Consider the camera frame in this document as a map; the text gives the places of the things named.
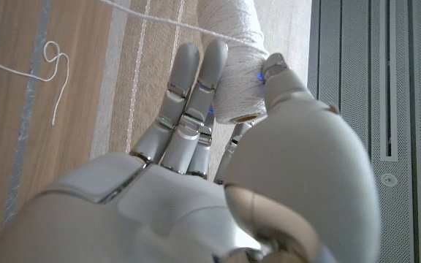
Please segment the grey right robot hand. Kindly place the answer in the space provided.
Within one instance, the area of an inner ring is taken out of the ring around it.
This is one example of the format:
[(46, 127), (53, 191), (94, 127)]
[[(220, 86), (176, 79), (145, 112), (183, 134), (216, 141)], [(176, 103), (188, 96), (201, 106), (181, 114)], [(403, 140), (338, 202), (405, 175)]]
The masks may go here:
[(0, 236), (0, 262), (374, 262), (370, 159), (337, 109), (279, 53), (260, 69), (267, 117), (239, 124), (209, 181), (211, 98), (228, 47), (181, 45), (159, 117), (130, 153), (51, 183)]

